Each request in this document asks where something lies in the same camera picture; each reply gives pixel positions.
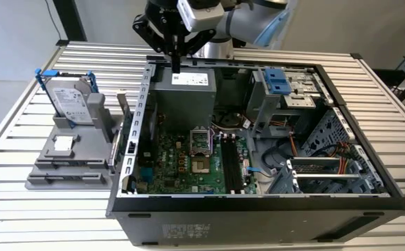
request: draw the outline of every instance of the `ram slot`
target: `ram slot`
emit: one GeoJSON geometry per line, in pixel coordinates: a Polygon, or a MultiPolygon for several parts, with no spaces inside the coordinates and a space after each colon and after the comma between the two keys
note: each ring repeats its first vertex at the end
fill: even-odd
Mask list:
{"type": "Polygon", "coordinates": [[[243,181],[233,138],[221,139],[221,154],[227,192],[235,191],[235,193],[240,193],[243,181]]]}

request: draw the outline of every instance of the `sticker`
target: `sticker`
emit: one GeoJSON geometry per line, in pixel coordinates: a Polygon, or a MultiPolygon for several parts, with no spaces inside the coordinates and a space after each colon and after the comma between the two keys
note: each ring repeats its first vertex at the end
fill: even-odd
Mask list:
{"type": "Polygon", "coordinates": [[[53,149],[56,151],[68,151],[72,148],[73,136],[56,136],[53,149]]]}
{"type": "Polygon", "coordinates": [[[207,238],[211,224],[164,224],[163,237],[167,239],[207,238]]]}
{"type": "Polygon", "coordinates": [[[244,124],[243,124],[243,127],[244,127],[245,129],[248,129],[249,126],[251,126],[251,120],[245,119],[244,124]]]}
{"type": "Polygon", "coordinates": [[[208,86],[208,74],[207,73],[173,73],[172,85],[203,85],[208,86]]]}
{"type": "Polygon", "coordinates": [[[64,116],[76,124],[92,123],[81,92],[72,88],[53,88],[64,116]]]}

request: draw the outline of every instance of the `black wire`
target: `black wire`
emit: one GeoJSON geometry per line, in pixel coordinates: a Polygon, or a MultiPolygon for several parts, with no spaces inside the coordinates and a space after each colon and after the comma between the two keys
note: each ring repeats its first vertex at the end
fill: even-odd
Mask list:
{"type": "Polygon", "coordinates": [[[337,146],[337,144],[324,146],[323,148],[320,148],[319,150],[316,150],[309,157],[316,157],[317,155],[321,154],[323,151],[325,151],[327,149],[329,149],[332,147],[336,147],[336,146],[337,146]]]}
{"type": "Polygon", "coordinates": [[[44,2],[47,3],[47,6],[48,6],[48,12],[49,12],[49,16],[51,16],[51,20],[52,20],[53,27],[55,27],[55,29],[56,29],[57,37],[59,37],[59,39],[61,40],[61,35],[60,35],[60,31],[57,30],[55,21],[53,21],[53,17],[52,17],[52,13],[51,13],[51,7],[49,7],[48,0],[44,0],[44,2]]]}
{"type": "Polygon", "coordinates": [[[263,165],[264,165],[267,168],[269,168],[269,169],[281,168],[281,167],[269,165],[269,164],[267,163],[267,161],[265,161],[267,155],[268,155],[269,153],[272,153],[273,151],[276,151],[276,152],[280,154],[280,156],[281,156],[283,158],[285,158],[285,159],[289,159],[289,158],[292,157],[291,155],[285,154],[285,153],[280,150],[280,147],[281,147],[284,141],[288,140],[288,139],[289,139],[289,138],[280,139],[280,140],[277,141],[276,145],[272,146],[269,149],[267,149],[267,150],[264,151],[264,153],[261,154],[261,163],[263,163],[263,165]]]}
{"type": "Polygon", "coordinates": [[[271,154],[271,156],[272,156],[273,161],[275,161],[276,163],[279,163],[277,160],[275,159],[273,153],[271,154]]]}
{"type": "Polygon", "coordinates": [[[264,172],[256,172],[256,173],[263,174],[263,176],[264,176],[264,177],[273,178],[273,176],[269,176],[269,175],[268,175],[268,174],[265,174],[264,172]]]}

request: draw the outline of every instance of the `blue drive bay latch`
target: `blue drive bay latch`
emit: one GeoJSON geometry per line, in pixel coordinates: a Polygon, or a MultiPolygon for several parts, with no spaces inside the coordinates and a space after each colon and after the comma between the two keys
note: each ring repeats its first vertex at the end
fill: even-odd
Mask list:
{"type": "Polygon", "coordinates": [[[291,94],[292,87],[281,69],[264,69],[264,79],[269,88],[269,93],[283,95],[291,94]]]}

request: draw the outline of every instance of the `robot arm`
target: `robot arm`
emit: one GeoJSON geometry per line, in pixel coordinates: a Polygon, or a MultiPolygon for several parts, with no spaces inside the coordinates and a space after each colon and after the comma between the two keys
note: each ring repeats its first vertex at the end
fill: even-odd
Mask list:
{"type": "Polygon", "coordinates": [[[285,25],[287,4],[287,0],[148,0],[132,28],[179,73],[181,56],[193,55],[216,34],[267,46],[285,25]]]}

